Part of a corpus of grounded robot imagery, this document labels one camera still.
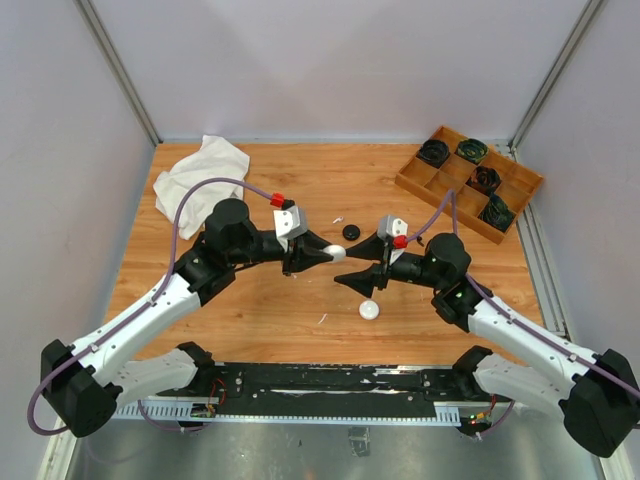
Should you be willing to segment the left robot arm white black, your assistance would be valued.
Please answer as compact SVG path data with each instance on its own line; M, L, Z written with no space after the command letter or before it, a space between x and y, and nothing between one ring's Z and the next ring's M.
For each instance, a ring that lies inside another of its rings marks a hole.
M304 212L275 197L274 227L258 229L248 205L237 198L216 204L194 244L172 255L168 271L145 295L93 332L65 344L49 343L41 352L41 383L28 405L30 428L35 404L44 398L63 422L62 432L87 437L122 406L149 395L185 388L207 393L214 371L199 360L201 350L180 346L146 361L135 355L159 334L199 310L226 289L243 267L278 262L284 274L299 273L345 258L343 247L311 232Z

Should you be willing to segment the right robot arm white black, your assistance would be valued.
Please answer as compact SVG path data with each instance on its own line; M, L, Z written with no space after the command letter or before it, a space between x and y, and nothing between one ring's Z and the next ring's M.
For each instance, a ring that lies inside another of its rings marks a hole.
M466 400L495 394L559 420L588 452L609 458L639 426L639 387L629 361L613 349L596 353L562 339L509 307L467 272L471 263L454 233L429 240L422 255L407 253L404 236L372 235L351 247L329 246L333 260L372 261L360 272L336 277L365 297L391 280L429 287L439 317L485 338L522 360L515 365L487 349L473 348L453 375Z

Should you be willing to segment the white round charging case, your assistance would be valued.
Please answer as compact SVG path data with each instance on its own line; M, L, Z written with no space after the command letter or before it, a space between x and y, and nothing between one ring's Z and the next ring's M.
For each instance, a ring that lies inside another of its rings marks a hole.
M380 314L380 307L375 301L366 299L359 305L358 313L364 320L375 320Z
M337 244L331 244L322 249L322 251L331 257L332 263L338 263L346 258L346 249Z

